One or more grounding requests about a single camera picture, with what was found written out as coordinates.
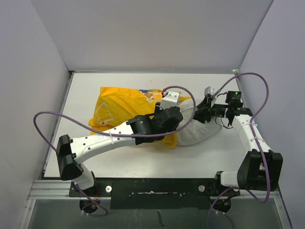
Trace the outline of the white pillow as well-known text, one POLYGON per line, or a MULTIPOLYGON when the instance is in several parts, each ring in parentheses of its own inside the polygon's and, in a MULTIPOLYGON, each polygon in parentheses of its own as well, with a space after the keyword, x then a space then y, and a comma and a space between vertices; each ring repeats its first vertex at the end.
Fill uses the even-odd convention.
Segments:
MULTIPOLYGON (((187 123, 193 112, 192 99, 186 99, 183 102, 179 102, 180 112, 183 116, 183 120, 179 123, 178 129, 187 123)), ((190 146, 197 144, 221 130, 221 126, 215 122, 205 122, 204 124, 192 120, 184 129, 177 132, 177 145, 190 146)))

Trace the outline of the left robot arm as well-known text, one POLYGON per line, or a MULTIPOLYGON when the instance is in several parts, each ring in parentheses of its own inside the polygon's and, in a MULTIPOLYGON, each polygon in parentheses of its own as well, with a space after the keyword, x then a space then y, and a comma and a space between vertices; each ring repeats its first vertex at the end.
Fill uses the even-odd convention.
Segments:
POLYGON ((93 172, 84 162, 101 153, 120 147, 152 143, 164 138, 164 134, 175 131, 183 120, 177 106, 157 109, 153 116, 138 115, 102 134, 79 138, 62 135, 57 144, 57 162, 60 179, 72 180, 86 196, 92 196, 97 190, 93 172))

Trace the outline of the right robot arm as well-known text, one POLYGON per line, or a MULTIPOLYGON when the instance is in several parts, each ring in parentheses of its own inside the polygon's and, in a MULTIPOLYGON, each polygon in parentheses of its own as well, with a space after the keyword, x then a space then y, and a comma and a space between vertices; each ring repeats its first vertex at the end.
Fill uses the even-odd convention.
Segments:
POLYGON ((212 189, 217 195, 223 195, 229 187, 259 191, 275 191, 278 187, 283 157, 273 152, 263 140, 251 121, 253 113, 243 106, 241 95, 240 91, 228 91, 225 104, 216 104, 213 88, 207 87, 194 115, 194 119, 203 124, 226 118, 229 126, 238 133, 246 152, 237 171, 216 174, 212 189))

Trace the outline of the yellow printed pillowcase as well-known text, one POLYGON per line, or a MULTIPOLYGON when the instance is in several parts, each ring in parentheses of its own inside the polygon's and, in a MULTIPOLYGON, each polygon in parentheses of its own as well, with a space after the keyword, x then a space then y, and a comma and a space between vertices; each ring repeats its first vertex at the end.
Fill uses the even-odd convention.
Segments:
POLYGON ((101 132, 112 129, 137 115, 152 114, 161 98, 162 91, 159 89, 101 87, 93 118, 88 125, 101 132))

